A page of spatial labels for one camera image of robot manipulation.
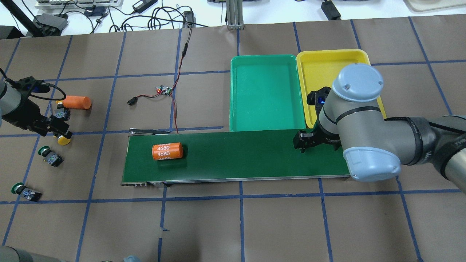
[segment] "orange battery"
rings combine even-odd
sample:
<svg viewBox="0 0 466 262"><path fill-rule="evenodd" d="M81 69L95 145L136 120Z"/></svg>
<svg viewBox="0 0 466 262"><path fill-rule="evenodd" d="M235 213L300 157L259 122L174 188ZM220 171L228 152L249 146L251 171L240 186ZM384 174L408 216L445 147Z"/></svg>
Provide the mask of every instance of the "orange battery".
<svg viewBox="0 0 466 262"><path fill-rule="evenodd" d="M63 106L72 109L89 109L92 102L89 97L66 96Z"/></svg>
<svg viewBox="0 0 466 262"><path fill-rule="evenodd" d="M183 146L181 143L154 145L152 157L154 160L180 159L183 157Z"/></svg>

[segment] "yellow plastic bin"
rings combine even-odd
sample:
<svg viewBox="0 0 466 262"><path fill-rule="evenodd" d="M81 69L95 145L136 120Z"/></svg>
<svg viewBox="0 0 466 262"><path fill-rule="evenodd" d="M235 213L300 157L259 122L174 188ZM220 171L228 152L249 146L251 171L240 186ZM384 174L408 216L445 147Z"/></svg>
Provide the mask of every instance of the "yellow plastic bin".
<svg viewBox="0 0 466 262"><path fill-rule="evenodd" d="M332 87L332 82L338 73L351 63L365 63L370 65L366 52L360 49L341 49L323 51L304 51L296 57L298 64L301 96L304 106L306 125L312 128L317 120L315 106L308 105L306 100L311 91L317 91L324 86ZM382 99L377 98L378 105L386 118Z"/></svg>

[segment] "black tube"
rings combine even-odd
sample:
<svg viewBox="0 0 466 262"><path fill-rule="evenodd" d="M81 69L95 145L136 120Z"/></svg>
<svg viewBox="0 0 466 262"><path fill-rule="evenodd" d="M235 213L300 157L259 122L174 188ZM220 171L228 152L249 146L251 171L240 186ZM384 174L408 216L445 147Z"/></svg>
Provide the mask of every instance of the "black tube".
<svg viewBox="0 0 466 262"><path fill-rule="evenodd" d="M42 31L21 11L21 9L13 2L13 0L0 0L0 2L13 14L18 21L23 24L26 29L31 32L34 37L44 36Z"/></svg>

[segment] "dark green board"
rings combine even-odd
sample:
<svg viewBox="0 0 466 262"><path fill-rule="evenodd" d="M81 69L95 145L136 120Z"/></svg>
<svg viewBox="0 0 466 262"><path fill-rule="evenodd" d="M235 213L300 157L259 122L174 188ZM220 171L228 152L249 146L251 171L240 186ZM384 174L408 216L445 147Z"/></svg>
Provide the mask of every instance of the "dark green board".
<svg viewBox="0 0 466 262"><path fill-rule="evenodd" d="M132 136L122 185L342 177L349 174L341 148L293 148L298 130ZM152 146L181 142L181 159L155 161Z"/></svg>

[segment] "green cap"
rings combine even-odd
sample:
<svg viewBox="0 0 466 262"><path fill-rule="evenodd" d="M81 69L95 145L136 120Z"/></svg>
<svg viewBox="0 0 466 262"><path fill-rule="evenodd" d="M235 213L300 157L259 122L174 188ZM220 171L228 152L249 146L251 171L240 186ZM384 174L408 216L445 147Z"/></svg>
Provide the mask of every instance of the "green cap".
<svg viewBox="0 0 466 262"><path fill-rule="evenodd" d="M42 155L42 152L44 152L44 150L46 150L46 149L50 149L50 147L47 146L47 145L46 145L46 146L43 146L43 147L41 147L41 148L39 149L39 151L38 151L37 153L41 156L41 155Z"/></svg>
<svg viewBox="0 0 466 262"><path fill-rule="evenodd" d="M16 189L17 189L19 186L22 186L22 185L24 185L22 182L16 183L16 184L11 188L11 193L16 194Z"/></svg>

